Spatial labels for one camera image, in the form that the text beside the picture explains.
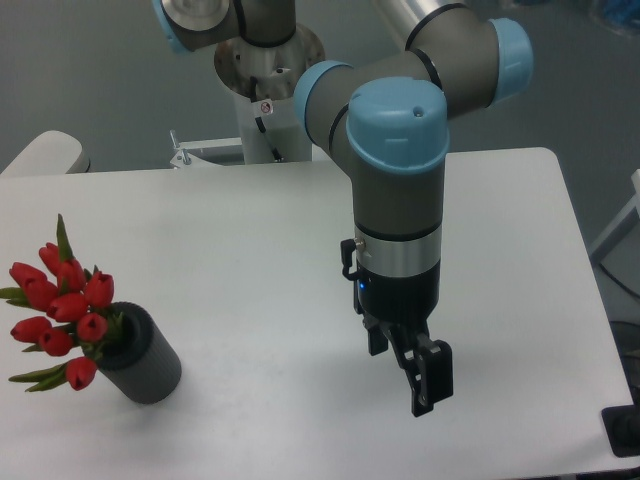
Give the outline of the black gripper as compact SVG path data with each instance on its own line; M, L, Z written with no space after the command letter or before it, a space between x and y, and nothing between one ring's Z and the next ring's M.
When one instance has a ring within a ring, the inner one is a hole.
M390 341L411 388L411 413L425 415L453 395L452 349L445 341L428 336L428 318L439 300L440 262L419 275L392 278L360 263L355 272L349 272L355 251L353 239L340 243L343 276L354 282L354 310L367 314L363 326L368 352L379 355L388 350Z

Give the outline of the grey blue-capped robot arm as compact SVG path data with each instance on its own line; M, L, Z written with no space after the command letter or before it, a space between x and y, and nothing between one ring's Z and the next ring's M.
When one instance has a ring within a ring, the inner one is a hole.
M330 61L292 1L157 1L171 47L215 47L244 161L303 162L313 147L349 177L355 234L341 243L371 355L392 350L421 416L453 393L451 347L427 320L439 296L450 119L525 91L529 37L462 1L379 1L400 52Z

